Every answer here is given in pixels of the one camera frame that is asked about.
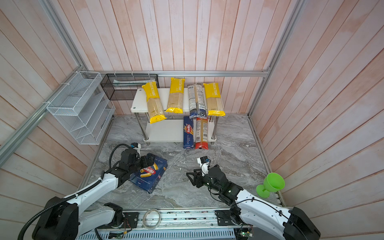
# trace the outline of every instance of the blue pasta box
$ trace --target blue pasta box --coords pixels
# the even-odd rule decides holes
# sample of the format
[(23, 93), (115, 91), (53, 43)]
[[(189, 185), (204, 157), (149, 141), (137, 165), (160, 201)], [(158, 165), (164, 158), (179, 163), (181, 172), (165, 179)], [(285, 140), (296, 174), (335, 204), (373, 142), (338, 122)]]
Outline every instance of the blue pasta box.
[(193, 148), (193, 119), (190, 119), (189, 116), (184, 116), (183, 132), (183, 148)]
[(133, 184), (152, 193), (168, 167), (167, 160), (155, 156), (154, 164), (134, 173), (130, 180)]

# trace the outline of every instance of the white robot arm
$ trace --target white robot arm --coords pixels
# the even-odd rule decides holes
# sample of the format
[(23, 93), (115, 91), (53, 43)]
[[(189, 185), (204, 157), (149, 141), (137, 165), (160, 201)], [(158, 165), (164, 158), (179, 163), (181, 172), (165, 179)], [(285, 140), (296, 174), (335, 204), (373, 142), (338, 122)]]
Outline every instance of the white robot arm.
[(215, 211), (218, 218), (229, 216), (228, 225), (248, 224), (258, 227), (281, 240), (318, 240), (320, 232), (299, 208), (292, 210), (273, 205), (252, 195), (241, 186), (227, 180), (218, 165), (210, 167), (208, 157), (197, 159), (200, 169), (187, 172), (193, 186), (216, 190), (218, 198), (231, 206)]
[[(121, 159), (111, 166), (113, 152), (121, 145), (128, 148), (121, 153)], [(138, 143), (132, 143), (130, 146), (127, 144), (117, 145), (109, 159), (109, 169), (98, 180), (62, 199), (58, 197), (50, 199), (45, 208), (24, 225), (18, 240), (23, 239), (27, 228), (38, 217), (40, 219), (32, 233), (32, 238), (35, 240), (74, 240), (76, 237), (105, 224), (112, 227), (121, 226), (124, 216), (122, 208), (116, 204), (107, 203), (97, 210), (84, 211), (104, 194), (129, 180), (131, 174), (153, 165), (154, 157), (155, 155), (150, 153), (140, 157), (140, 144)]]

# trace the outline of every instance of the marble floor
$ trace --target marble floor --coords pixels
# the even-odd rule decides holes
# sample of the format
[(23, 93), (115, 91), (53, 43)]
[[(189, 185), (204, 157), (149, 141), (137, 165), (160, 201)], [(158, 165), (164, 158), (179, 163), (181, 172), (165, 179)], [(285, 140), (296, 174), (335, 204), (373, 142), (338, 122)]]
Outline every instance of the marble floor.
[[(166, 209), (166, 208), (199, 208), (227, 207), (224, 203), (215, 201), (206, 187), (192, 186), (185, 175), (198, 168), (197, 158), (208, 156), (211, 166), (219, 164), (227, 179), (254, 195), (256, 186), (262, 184), (266, 169), (259, 149), (253, 138), (248, 118), (241, 114), (230, 114), (219, 119), (217, 126), (217, 142), (209, 144), (209, 150), (183, 149), (181, 143), (143, 143), (139, 124), (134, 116), (116, 117), (107, 140), (103, 146), (98, 162), (93, 169), (88, 183), (96, 180), (103, 170), (108, 169), (108, 158), (112, 149), (119, 143), (141, 143), (141, 154), (151, 152), (168, 161), (168, 168), (152, 194), (141, 190), (129, 181), (119, 188), (107, 193), (89, 209), (97, 209), (104, 203), (112, 202), (123, 209)], [(120, 160), (124, 148), (118, 148), (112, 159), (112, 164)], [(267, 201), (277, 204), (275, 194)]]

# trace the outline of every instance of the barilla spaghetti box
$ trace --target barilla spaghetti box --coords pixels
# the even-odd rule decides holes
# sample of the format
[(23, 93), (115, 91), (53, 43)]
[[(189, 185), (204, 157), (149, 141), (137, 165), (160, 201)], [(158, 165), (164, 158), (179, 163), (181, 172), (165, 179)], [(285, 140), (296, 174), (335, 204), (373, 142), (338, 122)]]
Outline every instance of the barilla spaghetti box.
[(152, 193), (160, 178), (168, 167), (167, 160), (161, 157), (154, 157), (154, 164), (137, 171), (130, 178), (131, 182), (136, 186), (144, 189), (148, 193)]
[(183, 131), (183, 148), (193, 148), (193, 119), (190, 119), (189, 116), (184, 116)]

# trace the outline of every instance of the vent grille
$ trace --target vent grille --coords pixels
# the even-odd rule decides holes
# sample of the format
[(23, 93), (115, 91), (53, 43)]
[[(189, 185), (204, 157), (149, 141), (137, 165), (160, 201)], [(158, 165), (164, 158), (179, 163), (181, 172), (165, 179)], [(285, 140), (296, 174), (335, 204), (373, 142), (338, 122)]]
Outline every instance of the vent grille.
[[(108, 239), (109, 231), (98, 230), (102, 239)], [(77, 239), (97, 239), (95, 232), (88, 232)], [(123, 239), (235, 239), (233, 228), (220, 229), (175, 229), (175, 230), (140, 230), (124, 235)]]

